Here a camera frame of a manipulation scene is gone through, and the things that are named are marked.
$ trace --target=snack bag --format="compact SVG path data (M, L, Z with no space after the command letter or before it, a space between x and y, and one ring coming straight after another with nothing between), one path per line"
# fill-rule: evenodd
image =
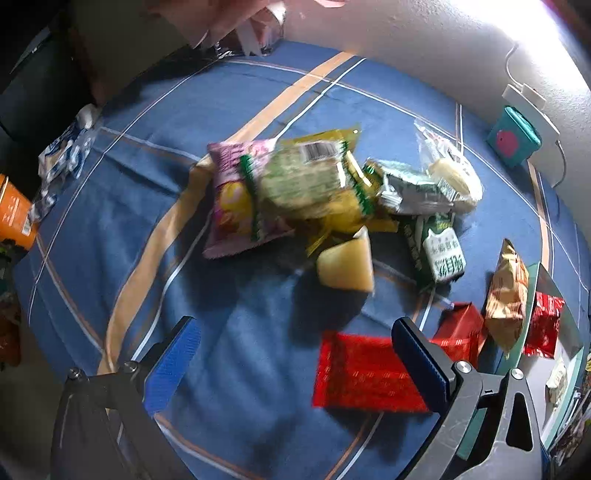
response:
M433 340L449 338L468 338L473 333L478 335L478 353L481 352L488 336L484 327L484 318L473 303L454 302L453 308L444 310L441 323Z
M348 186L343 163L347 150L346 141L320 140L273 151L261 174L261 198L289 218L339 212L330 203Z
M478 336L438 339L452 361L476 365ZM390 338L324 332L312 396L313 407L371 411L429 411Z
M546 401L553 407L560 405L569 382L566 365L559 358L546 382Z
M221 142L207 149L217 172L213 181L215 203L212 228L203 250L205 258L234 255L255 248L275 238L290 235L291 228L279 216L263 218L253 196L253 182L275 147L274 140L244 143ZM245 172L241 157L255 160Z
M293 219L370 213L352 175L361 172L351 153L359 134L359 128L336 129L280 141L258 185L264 210Z
M529 280L521 257L505 238L488 290L485 313L486 328L505 353L509 353L521 335Z
M482 200L482 183L464 155L447 139L414 123L421 165L435 181L445 180L457 192L454 212L471 212Z
M454 281L464 274L466 258L450 215L401 217L401 222L419 287Z
M535 306L531 314L530 328L523 347L527 356L538 355L554 358L556 340L560 330L560 313L564 300L542 292L535 292Z
M378 203L398 215L433 215L453 209L457 192L444 179L433 180L410 165L369 158L363 173Z

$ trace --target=white wall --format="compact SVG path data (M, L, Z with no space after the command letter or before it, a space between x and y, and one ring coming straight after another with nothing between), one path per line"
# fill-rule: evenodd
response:
M353 0L342 8L325 9L310 0L291 0L287 38L395 66L493 124L504 106L504 60L513 40L461 4L462 0ZM591 186L591 92L558 40L549 49L524 45L511 59L511 72L548 100L545 113L562 134L568 161L558 193L591 243L586 196ZM555 145L543 146L532 161L551 182L560 178L562 160Z

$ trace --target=barcode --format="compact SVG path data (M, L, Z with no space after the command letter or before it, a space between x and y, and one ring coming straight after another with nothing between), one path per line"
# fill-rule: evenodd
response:
M29 220L28 216L27 216L27 218L25 218L25 224L22 226L21 233L24 236L29 236L29 234L31 233L31 221Z
M335 157L339 154L335 142L313 142L300 145L306 162L320 160L321 158Z
M451 185L449 185L447 181L445 181L445 179L439 180L439 182L437 183L437 187L439 187L439 191L450 202L454 202L456 200L457 192Z

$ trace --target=teal box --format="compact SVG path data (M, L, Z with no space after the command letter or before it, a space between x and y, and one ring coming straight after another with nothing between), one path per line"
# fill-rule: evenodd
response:
M506 106L487 143L508 167L515 167L540 149L542 140L534 127L511 106Z

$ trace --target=white stripe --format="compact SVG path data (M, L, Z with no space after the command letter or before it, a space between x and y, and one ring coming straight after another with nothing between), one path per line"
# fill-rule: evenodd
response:
M133 356L131 357L132 360L138 359L138 356L141 353L142 349L145 347L146 343L148 343L148 340L152 336L152 333L154 332L154 329L156 328L156 324L158 323L158 320L160 320L160 314L162 313L162 306L164 304L164 297L166 295L166 292L168 292L168 288L170 287L170 284L174 281L175 278L177 278L177 275L183 269L183 267L185 266L185 263L187 263L187 260L189 260L189 257L191 257L193 250L195 250L195 246L197 245L199 240L201 240L201 237L203 236L203 234L206 232L211 218L212 218L212 210L210 210L209 213L207 214L207 220L205 220L205 225L203 225L203 228L201 229L199 234L195 237L195 240L193 240L193 243L189 247L187 254L184 256L181 263L178 264L177 268L175 268L174 271L170 274L166 283L164 284L164 288L162 289L162 293L160 294L160 301L158 302L158 310L156 311L156 315L154 316L154 320L152 321L152 325L150 325L150 329L148 330L148 333L144 336L144 339L142 340L142 342L139 344L139 347L136 348Z
M119 426L119 433L117 434L117 445L119 445L121 443L122 435L123 435L123 422L121 422L121 425Z
M372 427L371 431L369 432L368 437L365 439L363 445L359 448L359 450L357 451L357 453L355 454L355 456L351 459L351 461L349 462L349 464L345 467L345 470L343 470L341 472L341 474L336 478L336 480L342 480L342 478L347 475L347 472L349 470L351 470L351 467L353 466L353 464L357 461L357 459L361 456L361 454L363 453L363 451L365 450L365 447L367 447L367 444L369 443L369 441L372 439L372 437L374 436L375 431L378 429L379 423L382 421L382 418L384 416L384 412L379 414L379 417L376 419L374 426Z
M224 473L227 473L228 475L234 477L234 478L238 478L239 480L251 480L250 478L248 478L247 476L241 475L238 472L235 472L234 470L229 469L228 467L225 467L223 465L220 465L219 463L215 462L214 460L211 460L211 458L206 457L205 455L201 455L200 453L195 452L194 450L191 450L190 448L188 448L186 445L182 444L181 442L179 442L177 440L177 438L169 431L168 428L166 428L164 425L162 425L160 422L156 422L158 423L158 426L160 427L160 430L162 430L162 432L167 436L167 438L173 442L178 448L180 448L183 452L185 452L186 454L198 458L199 460L201 460L202 462L216 468L217 470L220 470Z
M574 225L574 238L577 241L577 259L579 260L579 270L581 269L581 253L579 251L579 232L577 230L577 223L573 222ZM579 315L577 317L577 328L581 321L581 289L579 288Z
M484 163L484 165L486 165L487 167L489 167L489 169L491 169L502 181L504 181L509 188L511 188L511 190L513 190L524 202L525 204L531 209L532 212L535 213L535 215L540 218L541 220L543 220L544 222L546 222L546 219L544 219L543 217L540 216L540 214L537 212L537 210L527 201L527 199L513 186L511 185L511 183L509 183L504 177L503 175L501 175L500 173L498 173L494 167L492 165L490 165L484 158L482 158L479 154L477 154L475 151L473 151L470 147L468 147L466 145L466 149L471 152L476 158L478 158L481 162ZM581 283L581 285L583 286L583 288L586 291L589 291L589 289L585 286L585 284L583 283L583 280L581 279L581 275L579 274L579 271L577 270L577 268L574 266L573 261L570 258L569 253L566 251L566 248L564 247L564 244L562 243L562 241L560 240L560 238L558 237L558 235L550 228L550 226L548 226L548 230L550 230L550 232L552 233L552 236L554 238L556 238L556 241L558 242L558 244L562 247L562 250L564 251L564 254L566 255L566 258L569 260L570 265L573 267L574 273L577 275L577 277L579 278L579 282Z
M347 69L343 74L341 74L337 80L340 80L342 77L344 77L347 73L349 73L351 70L353 70L357 65L359 65L364 60L365 59L359 60L355 65L353 65L351 68ZM306 107L299 115L297 115L291 122L289 122L285 126L285 128L281 131L281 133L279 133L279 135L276 136L276 138L279 138L280 136L282 136L287 131L287 129L295 123L296 120L298 120L304 113L306 113L308 110L310 110L310 108L316 102L318 102L318 100L320 100L320 98L322 98L322 96L326 92L328 92L330 90L330 88L332 88L335 85L335 83L336 83L336 80L335 80L335 82L331 83L327 88L325 88L324 91L322 91L322 93L317 98L315 98L315 100L313 102L311 102L308 105L308 107ZM201 236L203 235L203 233L207 229L207 226L208 226L209 221L210 221L210 218L211 218L211 214L212 213L209 212L209 214L207 216L207 221L205 223L205 226L203 227L203 229L201 230L201 232L199 232L198 237L193 241L191 247L189 248L189 251L187 252L187 254L185 255L185 257L183 258L182 262L179 263L178 267L174 270L174 272L172 273L172 275L170 275L170 277L166 281L166 283L164 285L164 289L162 290L162 294L160 295L160 302L158 304L158 311L156 312L156 315L154 317L154 320L152 321L152 325L150 326L150 329L148 330L148 333L144 336L144 339L142 340L142 342L139 344L139 347L136 348L133 356L131 357L132 360L136 360L139 357L139 354L141 353L142 349L146 346L146 343L148 343L148 341L150 339L150 336L152 335L154 329L156 328L156 324L158 323L158 320L160 319L160 314L162 312L162 306L164 304L164 296L166 295L166 292L168 291L168 288L169 288L170 284L173 282L173 280L180 273L180 271L184 267L185 263L187 262L187 260L191 256L191 253L193 253L193 250L195 248L195 245L197 245L197 242L199 241L199 239L201 238Z
M274 69L274 70L284 70L286 72L298 73L300 75L305 75L306 74L305 72L302 72L301 70L290 69L290 68L287 68L287 67L278 67L276 65L267 65L267 64L264 64L264 63L257 63L255 61L248 62L248 61L244 61L244 60L227 60L226 62L227 63L244 63L244 64L247 64L247 65L253 65L253 66L257 66L257 67L264 67L264 68L269 68L269 69ZM413 113L410 110L407 110L407 109L405 109L405 108L397 105L396 103L390 102L390 101L385 100L385 99L382 99L382 98L378 98L378 97L376 97L376 96L374 96L374 95L372 95L372 94L370 94L368 92L364 92L362 90L359 90L359 89L357 89L355 87L351 87L349 85L343 85L342 83L335 83L335 85L337 85L337 86L339 86L341 88L344 88L346 90L351 90L352 92L356 92L356 93L358 93L360 95L363 95L364 97L367 97L367 98L370 98L372 100L375 100L376 102L383 103L384 105L388 105L389 107L392 107L392 108L398 110L399 112L406 113L407 115L412 116L413 118L418 118L419 120L421 120L425 124L429 125L433 129L437 130L442 135L445 135L446 137L450 138L451 140L455 140L454 136L451 135L449 132L446 132L445 130L439 128L437 125L432 124L426 118L424 118L424 117L422 117L420 115L417 115L416 113ZM463 133L461 133L460 135L461 135L460 141L462 142L462 145L463 145ZM521 200L523 200L530 207L530 209L540 218L537 210L534 207L531 206L531 204L529 203L529 201L505 177L503 177L503 175L501 175L499 172L497 172L492 165L490 165L483 157L481 157L479 154L477 154L468 145L463 145L463 146L465 147L466 150L468 150L476 158L478 158L478 160L480 160L481 162L483 162L484 165L486 165L487 167L489 167L489 169L491 169L502 181L504 181L507 184L507 186L509 186L509 188L511 188L511 190L513 190L519 196L519 198L521 198ZM576 273L577 277L579 278L579 282L581 283L581 285L583 286L583 288L586 291L589 291L589 289L583 283L583 280L581 279L581 276L580 276L578 270L574 267L573 261L569 257L569 254L567 253L567 251L566 251L563 243L561 242L560 238L558 238L558 235L552 229L550 229L550 232L552 233L553 237L556 238L556 241L562 247L562 250L566 254L566 257L569 259L569 262L570 262L571 266L573 267L574 272Z
M460 153L464 154L464 122L462 119L462 104L460 103Z
M321 94L318 95L318 97L316 97L314 100L312 100L307 106L306 108L304 108L300 113L298 113L298 115L295 116L295 118L291 119L289 121L289 123L283 128L283 130L281 130L281 132L279 132L279 134L275 137L275 139L277 138L281 138L283 136L283 134L285 132L287 132L291 126L296 123L308 110L310 110L314 105L316 105L318 103L318 101L324 96L324 94L326 94L326 92L328 92L333 86L336 85L336 83L341 80L345 75L347 75L351 70L353 70L357 65L360 65L365 59L361 59L359 60L355 65L353 65L352 67L349 67L347 70L345 70L343 73L341 73L334 82L332 82L330 85L328 85L328 87L326 87L324 90L322 90Z
M423 319L421 320L421 326L418 328L419 330L423 331L423 327L425 326L425 322L427 321L427 317L429 316L429 310L431 310L431 305L433 304L433 297L435 296L435 287L431 289L431 294L429 295L429 302L427 303L427 308L425 309L425 313L423 313Z
M109 132L114 135L122 135L121 132L118 132L117 130L113 130L112 128L101 127L101 129L104 130L105 132ZM189 160L193 160L193 161L198 162L198 161L201 161L201 159L202 159L202 157L198 157L197 155L193 155L192 153L185 152L183 150L178 150L176 148L165 147L163 145L158 145L158 144L155 144L152 142L148 142L147 140L142 140L141 138L134 137L133 135L123 134L123 136L125 138L129 138L130 140L133 140L134 142L144 144L150 148L155 148L156 150L162 150L165 152L174 153L174 154L180 155L181 157L186 157Z
M538 181L540 182L540 187L542 188L542 198L544 199L544 204L546 205L546 212L548 213L548 228L552 231L552 223L550 222L550 209L548 208L548 200L546 199L546 193L544 191L544 182L542 182L542 175L538 172ZM554 235L550 235L550 239L552 241L552 266L550 267L550 277L554 276L554 258L556 255L554 254Z
M252 65L252 66L256 66L256 67L263 67L263 68L268 68L268 69L273 69L273 70L283 70L284 72L292 72L292 73L297 73L299 75L309 75L306 72L303 72L302 70L297 70L297 69L291 69L289 67L280 67L277 65L268 65L265 63L258 63L255 61L246 61L246 60L226 60L224 63L243 63L246 65ZM330 80L327 80L325 78L321 78L316 76L315 78L320 79L323 82L329 83ZM427 124L428 126L432 127L433 129L437 130L439 133L441 133L442 135L445 135L447 138L450 138L451 140L455 140L454 136L452 134L450 134L449 132L446 132L445 130L442 130L440 127L438 127L437 125L431 123L429 120L427 120L425 117L417 115L416 113L411 112L410 110L405 109L404 107L390 102L389 100L385 100L383 98L379 98L375 95L372 95L371 93L368 92L364 92L363 90L357 89L351 85L345 85L344 83L339 83L338 82L339 79L335 80L335 82L333 82L336 86L344 88L345 90L350 90L351 92L355 92L358 93L360 95L363 95L364 97L370 98L372 100L375 100L376 102L379 103L383 103L384 105L387 105L391 108L394 108L395 110L398 110L399 112L405 113L408 116L411 116L413 118L418 118L421 122Z
M413 278L407 277L406 275L404 275L402 272L399 272L398 270L396 270L395 268L390 267L390 265L385 264L384 262L380 262L379 260L373 260L373 264L378 266L379 268L383 268L384 270L386 270L387 272L391 273L392 275L402 278L403 280L411 283L412 285L416 285L417 281L414 280ZM447 305L448 307L450 307L451 309L453 308L453 302L447 298L445 298L442 295L439 295L439 293L435 294L437 296L437 299L444 303L445 305Z
M183 80L181 80L180 82L178 82L174 87L172 87L167 93L163 94L160 98L158 98L158 100L156 100L154 103L152 103L150 106L146 107L136 118L133 122L131 122L126 128L125 130L123 130L123 132L121 132L121 135L118 136L117 138L115 138L115 140L113 140L113 142L111 143L111 145L109 145L109 147L102 153L102 155L99 157L98 161L96 162L96 164L92 167L92 169L90 170L90 172L88 173L88 175L85 177L84 181L82 182L82 184L76 189L76 191L74 192L74 195L72 196L72 198L69 200L69 204L68 207L66 209L66 211L64 212L63 216L61 217L61 221L59 223L59 225L57 226L57 229L55 231L55 233L53 234L52 238L51 238L51 242L49 243L49 246L47 248L46 254L45 256L43 256L43 261L41 263L41 268L39 269L39 275L37 276L37 278L35 279L35 284L33 285L33 294L31 296L31 304L29 305L29 311L28 311L28 318L31 318L31 311L33 310L33 303L35 302L35 293L37 292L37 284L39 283L39 279L41 278L41 275L43 273L43 269L45 268L45 265L47 263L47 258L49 257L49 254L51 252L51 249L53 247L53 244L56 241L57 238L57 234L60 232L61 226L64 224L64 221L66 220L66 217L68 215L68 213L70 212L70 209L72 208L72 205L74 205L74 202L76 201L76 199L78 198L78 195L80 194L80 192L82 191L82 188L84 188L84 185L86 185L86 182L88 181L88 179L90 178L90 176L92 175L92 173L96 170L96 168L99 166L100 162L103 160L103 158L105 158L105 155L109 152L109 150L111 150L111 148L113 148L115 146L115 144L123 137L123 135L125 135L138 121L139 119L141 119L146 113L148 113L153 107L155 107L156 105L158 105L163 99L165 99L168 95L170 95L173 91L175 91L178 87L180 87L183 83L185 83L186 81L190 80L191 78L193 78L195 75L201 73L205 68L211 66L213 63L215 63L217 60L215 60L212 63L209 63L207 65L205 65L204 67L202 67L201 69L199 69L198 71L192 73L191 75L189 75L188 77L184 78Z

